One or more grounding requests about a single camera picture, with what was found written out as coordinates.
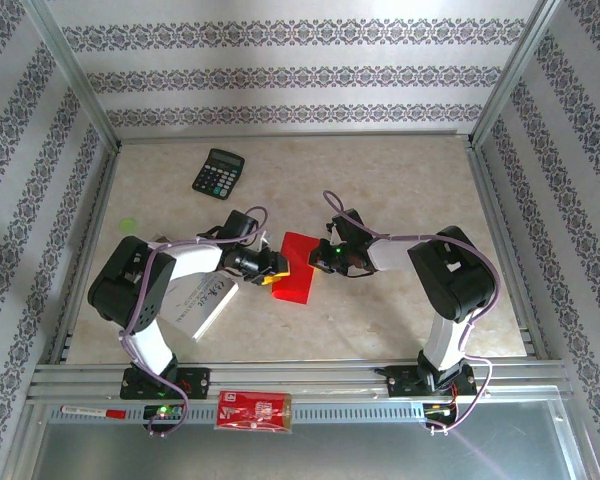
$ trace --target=marble tabletop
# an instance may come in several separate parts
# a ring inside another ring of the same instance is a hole
[[[230,198],[195,192],[191,183],[210,148],[246,159]],[[189,238],[224,223],[232,209],[264,205],[271,246],[284,233],[326,236],[334,215],[322,198],[330,189],[347,208],[382,233],[464,230],[497,264],[495,249],[471,176],[464,145],[449,136],[341,136],[125,145],[96,246],[89,282],[125,236],[120,222],[136,221],[134,234]],[[180,361],[260,361],[415,358],[429,336],[433,308],[414,272],[380,272],[347,279],[316,271],[309,303],[271,296],[270,287],[241,283],[240,290],[199,342],[161,322]],[[88,305],[86,292],[68,363],[126,363],[117,327]],[[474,355],[525,355],[506,288],[496,309],[469,340]]]

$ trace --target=white wall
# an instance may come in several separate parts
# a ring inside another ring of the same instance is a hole
[[[118,135],[469,133],[536,0],[55,0]]]
[[[75,280],[104,153],[20,4],[0,0],[0,473]]]
[[[483,154],[600,460],[600,1],[561,5]]]

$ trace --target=metal sheet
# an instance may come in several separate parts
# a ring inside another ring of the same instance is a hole
[[[297,425],[291,435],[185,426],[49,425],[35,478],[569,478],[546,402],[482,405],[448,437],[417,424]]]

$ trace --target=red label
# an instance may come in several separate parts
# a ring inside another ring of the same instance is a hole
[[[220,392],[216,428],[291,431],[291,395],[270,392]]]

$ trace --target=red foam block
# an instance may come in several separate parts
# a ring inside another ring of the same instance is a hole
[[[313,279],[313,267],[309,265],[309,254],[320,244],[319,238],[287,232],[280,253],[289,262],[288,277],[273,284],[271,295],[279,300],[306,305]]]

